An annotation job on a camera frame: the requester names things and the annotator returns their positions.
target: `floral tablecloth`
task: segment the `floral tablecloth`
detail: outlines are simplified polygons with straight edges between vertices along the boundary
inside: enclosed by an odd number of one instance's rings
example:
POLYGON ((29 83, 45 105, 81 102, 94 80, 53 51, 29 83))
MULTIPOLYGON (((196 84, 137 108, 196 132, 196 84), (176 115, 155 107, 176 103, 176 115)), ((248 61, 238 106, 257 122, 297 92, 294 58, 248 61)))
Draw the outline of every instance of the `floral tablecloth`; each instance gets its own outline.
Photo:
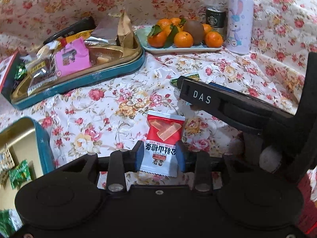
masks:
MULTIPOLYGON (((22 112, 0 116, 0 129, 22 116, 38 120, 51 135, 55 164, 60 166, 87 153, 108 156, 130 149, 148 132, 146 112, 183 114, 188 119, 183 139, 192 147, 221 156, 241 153, 238 131, 217 118, 192 111, 179 99, 169 79, 199 72, 204 82, 218 84, 260 98, 295 114, 305 80, 308 52, 317 52, 317 0, 255 0, 251 52, 237 56, 225 48, 219 53, 146 55, 135 74, 96 86, 56 95, 22 112)), ((125 8, 135 26, 163 17, 204 20, 209 5, 226 0, 0 0, 0 58, 16 49, 30 51, 49 35, 92 15, 125 8)), ((105 185, 102 173, 99 187, 105 185)), ((128 173, 128 186, 192 183, 191 174, 170 178, 128 173)), ((308 172, 311 201, 317 200, 316 169, 308 172)))

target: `cartoon rabbit print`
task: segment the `cartoon rabbit print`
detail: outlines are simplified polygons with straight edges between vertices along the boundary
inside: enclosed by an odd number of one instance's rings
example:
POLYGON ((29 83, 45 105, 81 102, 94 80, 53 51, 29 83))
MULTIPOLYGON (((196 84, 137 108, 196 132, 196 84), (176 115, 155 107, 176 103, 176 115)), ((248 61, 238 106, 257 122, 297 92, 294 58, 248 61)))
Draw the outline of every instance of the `cartoon rabbit print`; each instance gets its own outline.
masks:
POLYGON ((228 38, 227 38, 227 44, 232 45, 233 47, 240 46, 242 45, 241 39, 238 35, 238 32, 241 30, 241 26, 237 24, 237 22, 240 21, 241 13, 243 11, 243 2, 241 0, 238 0, 237 4, 237 12, 234 13, 233 9, 230 9, 229 11, 231 12, 231 17, 230 17, 230 28, 229 28, 229 33, 228 33, 228 38))

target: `black phone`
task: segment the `black phone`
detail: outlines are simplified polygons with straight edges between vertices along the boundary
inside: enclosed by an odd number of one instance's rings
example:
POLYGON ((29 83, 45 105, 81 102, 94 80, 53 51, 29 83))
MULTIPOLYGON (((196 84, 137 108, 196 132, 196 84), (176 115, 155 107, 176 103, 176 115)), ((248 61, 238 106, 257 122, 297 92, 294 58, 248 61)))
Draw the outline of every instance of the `black phone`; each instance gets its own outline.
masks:
POLYGON ((85 31, 85 30, 91 30, 95 29, 95 21, 92 16, 86 17, 73 25, 70 25, 69 27, 61 30, 60 32, 55 33, 54 35, 50 36, 48 39, 46 39, 43 44, 46 45, 49 42, 52 42, 53 40, 59 38, 59 37, 68 37, 74 34, 77 34, 79 32, 85 31))

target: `pink package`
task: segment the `pink package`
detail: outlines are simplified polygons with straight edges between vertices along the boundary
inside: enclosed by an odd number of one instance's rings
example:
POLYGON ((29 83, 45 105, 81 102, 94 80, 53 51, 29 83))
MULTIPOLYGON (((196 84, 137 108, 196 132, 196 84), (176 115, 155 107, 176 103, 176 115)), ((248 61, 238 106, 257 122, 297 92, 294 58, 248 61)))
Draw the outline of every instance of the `pink package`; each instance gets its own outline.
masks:
POLYGON ((67 44, 55 55, 57 76, 63 77, 90 67, 89 50, 82 37, 67 44))

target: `red snack wrapper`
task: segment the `red snack wrapper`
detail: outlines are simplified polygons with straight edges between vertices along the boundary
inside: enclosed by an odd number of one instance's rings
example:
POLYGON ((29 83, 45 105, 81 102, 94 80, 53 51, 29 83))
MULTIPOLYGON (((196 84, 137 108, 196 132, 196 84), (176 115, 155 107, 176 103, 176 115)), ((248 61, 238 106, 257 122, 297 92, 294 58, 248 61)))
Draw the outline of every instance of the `red snack wrapper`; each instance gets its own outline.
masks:
POLYGON ((149 112, 150 130, 145 142, 144 157, 140 170, 163 176, 177 176, 175 144, 182 138, 185 117, 149 112))

